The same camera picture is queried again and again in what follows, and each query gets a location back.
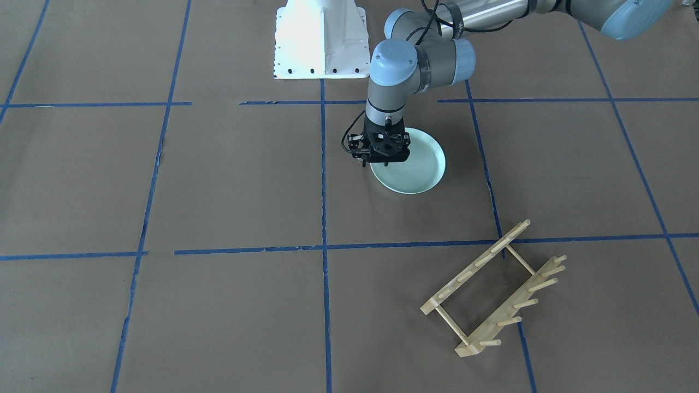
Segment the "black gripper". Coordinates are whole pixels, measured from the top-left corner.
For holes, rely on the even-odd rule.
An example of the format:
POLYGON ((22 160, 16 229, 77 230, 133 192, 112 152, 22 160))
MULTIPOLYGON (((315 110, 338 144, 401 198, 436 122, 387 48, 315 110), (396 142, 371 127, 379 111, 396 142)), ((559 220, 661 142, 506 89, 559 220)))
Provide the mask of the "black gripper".
POLYGON ((402 163, 410 156, 411 143, 409 132, 403 123, 385 124, 365 123, 363 131, 363 162, 365 163, 402 163))

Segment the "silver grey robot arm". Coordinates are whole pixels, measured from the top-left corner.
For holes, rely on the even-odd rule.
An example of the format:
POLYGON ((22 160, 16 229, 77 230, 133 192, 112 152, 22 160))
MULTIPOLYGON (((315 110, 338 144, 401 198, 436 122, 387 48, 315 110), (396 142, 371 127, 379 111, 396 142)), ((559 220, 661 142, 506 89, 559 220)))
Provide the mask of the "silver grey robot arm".
POLYGON ((533 14, 564 14, 615 40, 655 25, 670 1, 435 1, 422 11, 399 8, 384 23, 370 55, 362 129, 347 129, 342 149, 362 164, 402 163, 411 154, 405 127, 408 98, 464 82, 477 67, 478 43, 533 14))

